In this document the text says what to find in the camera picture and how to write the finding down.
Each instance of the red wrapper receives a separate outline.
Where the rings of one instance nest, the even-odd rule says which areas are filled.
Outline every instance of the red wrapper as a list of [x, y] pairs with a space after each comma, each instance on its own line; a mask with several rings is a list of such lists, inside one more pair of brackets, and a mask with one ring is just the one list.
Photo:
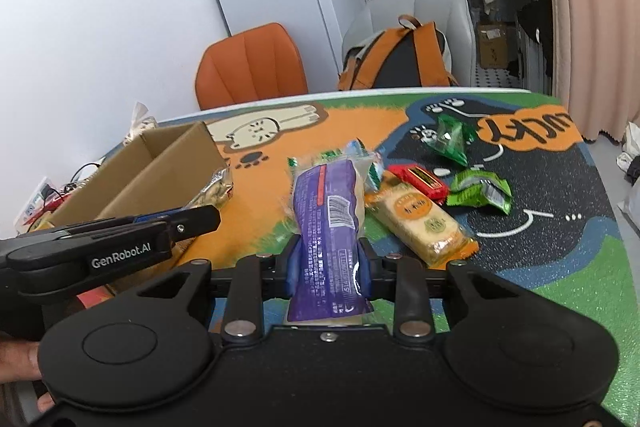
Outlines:
[[417, 163], [409, 165], [391, 165], [387, 168], [391, 174], [400, 178], [403, 182], [413, 185], [437, 204], [443, 204], [449, 195], [449, 187], [436, 178], [433, 172], [420, 167]]

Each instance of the metal screw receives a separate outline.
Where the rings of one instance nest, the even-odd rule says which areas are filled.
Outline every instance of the metal screw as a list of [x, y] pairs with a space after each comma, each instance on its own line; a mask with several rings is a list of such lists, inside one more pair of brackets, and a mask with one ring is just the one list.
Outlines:
[[338, 335], [331, 331], [324, 331], [323, 333], [320, 333], [320, 340], [323, 342], [335, 342], [338, 340]]
[[254, 323], [249, 321], [231, 321], [225, 326], [225, 331], [232, 337], [247, 337], [256, 330]]
[[407, 321], [400, 325], [400, 333], [406, 337], [426, 337], [431, 333], [431, 325], [424, 321]]

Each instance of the green candy wrapper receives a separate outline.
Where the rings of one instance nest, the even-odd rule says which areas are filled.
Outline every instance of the green candy wrapper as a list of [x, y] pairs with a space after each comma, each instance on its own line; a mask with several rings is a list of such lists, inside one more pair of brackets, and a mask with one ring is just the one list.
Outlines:
[[452, 116], [441, 114], [438, 117], [438, 135], [427, 145], [435, 152], [468, 167], [465, 146], [466, 142], [473, 142], [475, 139], [476, 131], [473, 128]]
[[457, 174], [449, 187], [449, 206], [485, 206], [500, 208], [505, 214], [511, 212], [511, 187], [495, 172], [464, 171]]

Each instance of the human hand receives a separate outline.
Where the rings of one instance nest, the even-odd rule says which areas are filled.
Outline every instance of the human hand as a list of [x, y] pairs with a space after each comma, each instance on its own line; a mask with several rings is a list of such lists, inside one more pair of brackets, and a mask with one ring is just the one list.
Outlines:
[[[0, 383], [39, 380], [41, 377], [38, 368], [38, 343], [0, 340]], [[52, 406], [53, 399], [49, 393], [38, 399], [40, 412]]]

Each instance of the cardboard box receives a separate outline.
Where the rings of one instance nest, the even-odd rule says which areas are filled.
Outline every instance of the cardboard box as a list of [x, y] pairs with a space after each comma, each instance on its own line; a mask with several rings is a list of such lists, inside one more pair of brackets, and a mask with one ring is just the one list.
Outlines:
[[507, 26], [503, 23], [479, 24], [480, 67], [506, 69], [509, 66]]
[[[203, 122], [149, 129], [108, 158], [49, 222], [59, 227], [185, 206], [209, 184], [213, 173], [225, 166]], [[182, 254], [177, 247], [172, 253], [164, 263], [111, 286], [123, 291], [169, 270]]]

